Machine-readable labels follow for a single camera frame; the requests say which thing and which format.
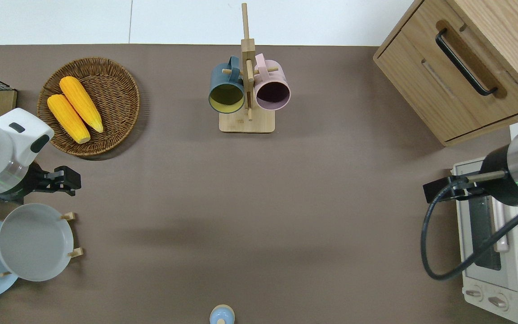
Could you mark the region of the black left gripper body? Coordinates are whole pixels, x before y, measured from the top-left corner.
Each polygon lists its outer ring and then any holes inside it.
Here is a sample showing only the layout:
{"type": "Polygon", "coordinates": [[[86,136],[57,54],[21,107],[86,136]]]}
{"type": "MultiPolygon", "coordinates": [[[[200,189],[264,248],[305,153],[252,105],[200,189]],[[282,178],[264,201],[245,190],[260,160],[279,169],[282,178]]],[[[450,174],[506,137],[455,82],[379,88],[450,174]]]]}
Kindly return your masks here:
{"type": "Polygon", "coordinates": [[[58,185],[46,176],[50,173],[41,169],[39,164],[31,163],[25,175],[25,195],[33,192],[55,193],[58,185]]]}

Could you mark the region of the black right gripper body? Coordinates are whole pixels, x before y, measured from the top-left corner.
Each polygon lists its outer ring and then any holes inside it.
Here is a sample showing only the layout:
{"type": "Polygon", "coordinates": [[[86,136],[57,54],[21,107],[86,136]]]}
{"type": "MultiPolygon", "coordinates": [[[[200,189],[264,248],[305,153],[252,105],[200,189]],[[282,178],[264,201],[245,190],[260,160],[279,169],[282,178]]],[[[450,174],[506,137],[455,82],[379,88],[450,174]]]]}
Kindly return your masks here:
{"type": "Polygon", "coordinates": [[[448,191],[448,200],[469,200],[475,197],[484,196],[484,188],[480,187],[476,182],[467,182],[468,175],[451,175],[448,177],[449,182],[461,180],[462,182],[452,187],[448,191]]]}

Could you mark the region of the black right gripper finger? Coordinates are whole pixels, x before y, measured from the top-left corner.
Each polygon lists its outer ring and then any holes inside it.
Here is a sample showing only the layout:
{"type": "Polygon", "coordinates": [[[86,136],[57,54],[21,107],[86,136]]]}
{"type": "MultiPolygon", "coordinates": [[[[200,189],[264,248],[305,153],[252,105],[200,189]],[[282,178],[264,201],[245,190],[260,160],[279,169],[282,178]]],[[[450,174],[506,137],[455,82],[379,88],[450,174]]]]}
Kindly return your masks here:
{"type": "Polygon", "coordinates": [[[444,189],[449,183],[453,181],[453,178],[439,178],[423,184],[423,192],[426,203],[432,203],[436,195],[444,189]]]}

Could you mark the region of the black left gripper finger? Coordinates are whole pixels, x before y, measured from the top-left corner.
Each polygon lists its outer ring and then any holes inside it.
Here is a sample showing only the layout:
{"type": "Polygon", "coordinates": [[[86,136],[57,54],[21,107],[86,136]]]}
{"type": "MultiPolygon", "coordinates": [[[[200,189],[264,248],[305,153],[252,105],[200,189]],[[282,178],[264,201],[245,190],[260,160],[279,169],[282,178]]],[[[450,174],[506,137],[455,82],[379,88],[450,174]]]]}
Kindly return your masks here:
{"type": "Polygon", "coordinates": [[[55,168],[55,174],[56,191],[64,192],[74,197],[76,195],[76,191],[81,189],[80,174],[68,166],[59,166],[55,168]]]}

